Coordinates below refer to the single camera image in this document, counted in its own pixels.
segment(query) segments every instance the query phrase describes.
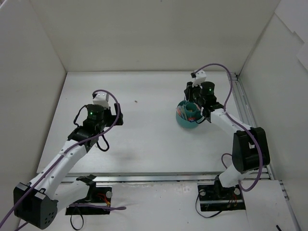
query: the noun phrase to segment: red wire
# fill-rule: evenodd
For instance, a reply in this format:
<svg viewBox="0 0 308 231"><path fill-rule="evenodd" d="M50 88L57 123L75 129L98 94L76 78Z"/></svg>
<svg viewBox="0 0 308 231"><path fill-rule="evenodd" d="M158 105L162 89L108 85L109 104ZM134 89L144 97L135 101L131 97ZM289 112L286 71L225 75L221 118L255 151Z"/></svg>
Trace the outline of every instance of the red wire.
<svg viewBox="0 0 308 231"><path fill-rule="evenodd" d="M237 204L237 198L236 198L236 195L235 195L235 194L233 194L233 197L234 197L234 199L235 199L235 203Z"/></svg>
<svg viewBox="0 0 308 231"><path fill-rule="evenodd" d="M104 194L98 193L96 196L101 198L102 200L104 200L106 202L106 204L109 203L109 201L107 200L107 198Z"/></svg>

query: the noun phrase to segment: blue bowl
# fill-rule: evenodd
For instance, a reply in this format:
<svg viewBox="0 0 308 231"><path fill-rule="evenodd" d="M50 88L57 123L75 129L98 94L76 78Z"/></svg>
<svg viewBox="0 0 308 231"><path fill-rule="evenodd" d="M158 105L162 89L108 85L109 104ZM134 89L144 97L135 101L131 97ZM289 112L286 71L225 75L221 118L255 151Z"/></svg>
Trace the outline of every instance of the blue bowl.
<svg viewBox="0 0 308 231"><path fill-rule="evenodd" d="M181 101L178 106L182 106L186 104L186 101ZM179 114L178 112L175 112L175 118L177 120L177 123L182 127L182 128L189 128L189 129L192 129L192 128L196 128L198 127L199 124L197 124L196 122L190 122L186 119L183 119ZM201 116L201 113L197 116L197 121L198 122L201 122L202 120L202 116Z"/></svg>

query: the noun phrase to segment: white table surface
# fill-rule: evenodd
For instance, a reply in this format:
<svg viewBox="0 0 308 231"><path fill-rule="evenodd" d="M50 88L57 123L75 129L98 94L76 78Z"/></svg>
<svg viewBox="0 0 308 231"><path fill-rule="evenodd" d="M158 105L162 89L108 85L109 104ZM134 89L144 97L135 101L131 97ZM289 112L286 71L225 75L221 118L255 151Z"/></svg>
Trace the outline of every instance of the white table surface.
<svg viewBox="0 0 308 231"><path fill-rule="evenodd" d="M223 104L230 89L225 72L207 72L215 83L215 95ZM96 89L113 93L121 104L123 126L105 137L110 150L97 147L83 157L70 174L116 175L224 171L220 157L232 152L232 137L207 121L191 130L181 128L175 108L184 98L189 72L69 72L38 166L38 172L54 158L75 126L78 110L92 103ZM233 96L227 109L239 117ZM86 118L82 111L79 123Z"/></svg>
<svg viewBox="0 0 308 231"><path fill-rule="evenodd" d="M252 182L244 182L248 187ZM278 181L261 180L244 193L246 210L225 211L215 218L203 218L195 211L198 194L195 182L153 184L117 184L112 189L111 206L126 206L110 215L84 216L82 231L295 231ZM210 216L214 212L201 212ZM60 211L46 231L73 230L65 209ZM80 216L73 216L80 227ZM26 225L23 231L39 230Z"/></svg>

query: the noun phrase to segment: black cable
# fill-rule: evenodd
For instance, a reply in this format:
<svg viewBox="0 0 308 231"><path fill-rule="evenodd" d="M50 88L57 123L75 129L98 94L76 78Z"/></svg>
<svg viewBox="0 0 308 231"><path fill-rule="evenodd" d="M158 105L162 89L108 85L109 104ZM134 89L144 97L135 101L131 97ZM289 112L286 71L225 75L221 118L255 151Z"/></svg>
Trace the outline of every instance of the black cable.
<svg viewBox="0 0 308 231"><path fill-rule="evenodd" d="M75 119L74 119L74 122L73 122L73 123L74 123L77 127L79 127L79 124L76 123L76 121L77 121L77 119L78 119L78 117L79 117L79 115L80 115L81 110L84 109L85 107L87 107L87 105L84 105L82 108L80 108L78 114L76 115L76 117L75 117Z"/></svg>
<svg viewBox="0 0 308 231"><path fill-rule="evenodd" d="M279 227L279 225L276 225L276 228L278 229L278 231L282 231Z"/></svg>
<svg viewBox="0 0 308 231"><path fill-rule="evenodd" d="M70 222L71 222L72 228L73 228L74 230L76 230L76 231L79 231L79 230L81 230L81 229L83 228L83 225L84 225L85 221L84 221L84 219L83 219L83 216L82 216L82 214L81 214L81 211L79 210L79 208L78 208L77 206L75 206L75 208L74 208L74 210L73 210L72 213L74 213L76 209L79 211L79 215L81 216L81 219L82 219L82 226L81 226L79 229L76 229L76 228L75 228L75 226L73 225L73 222L72 222L72 216L73 216L73 215L71 215Z"/></svg>
<svg viewBox="0 0 308 231"><path fill-rule="evenodd" d="M199 213L199 211L198 211L198 209L197 209L197 202L198 202L198 199L199 199L199 194L198 194L198 196L197 196L195 208L196 208L197 213L198 213L200 216L202 216L203 218L213 218L213 217L216 217L218 214L220 214L220 213L222 212L222 211L219 211L219 212L217 212L217 213L215 213L215 214L213 214L213 215L211 215L211 216L209 216L209 217L203 216L201 213Z"/></svg>
<svg viewBox="0 0 308 231"><path fill-rule="evenodd" d="M106 148L106 149L101 148L101 147L100 147L100 144L98 143L98 141L96 142L97 147L98 147L98 149L101 150L102 152L107 152L107 151L109 150L109 147L110 147L110 146L109 146L109 143L108 143L108 141L106 140L106 138L105 138L104 135L102 135L102 138L103 138L103 140L105 141L105 143L106 143L106 145L107 145L107 148Z"/></svg>
<svg viewBox="0 0 308 231"><path fill-rule="evenodd" d="M197 124L202 124L205 120L206 120L206 118L204 117L203 120L200 123L198 123L198 121L196 121L196 123Z"/></svg>

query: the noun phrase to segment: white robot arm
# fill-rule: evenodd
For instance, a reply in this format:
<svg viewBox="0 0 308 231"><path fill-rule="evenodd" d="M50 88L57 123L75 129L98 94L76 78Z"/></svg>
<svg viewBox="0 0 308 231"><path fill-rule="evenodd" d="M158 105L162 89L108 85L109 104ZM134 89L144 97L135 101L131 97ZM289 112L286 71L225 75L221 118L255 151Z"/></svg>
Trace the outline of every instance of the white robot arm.
<svg viewBox="0 0 308 231"><path fill-rule="evenodd" d="M223 105L217 102L214 95L215 84L197 80L201 75L198 73L192 73L194 82L187 83L184 91L185 98L201 108L202 116L208 122L216 124L233 137L232 164L216 180L219 184L217 188L230 188L236 186L239 180L244 179L248 171L259 168L259 154L247 132L251 133L258 142L262 152L263 166L270 163L265 131L262 128L252 128L230 115Z"/></svg>
<svg viewBox="0 0 308 231"><path fill-rule="evenodd" d="M107 93L94 94L93 104L84 106L88 111L87 119L83 121L82 126L77 125L68 136L56 157L27 185L19 183L15 187L14 214L17 217L45 229L52 223L58 211L79 199L86 198L90 187L95 187L95 176L90 175L79 177L70 185L57 190L72 167L98 141L98 135L103 133L105 127L123 124L119 104L115 104L116 113L119 114L116 119L115 115L111 115L108 99Z"/></svg>

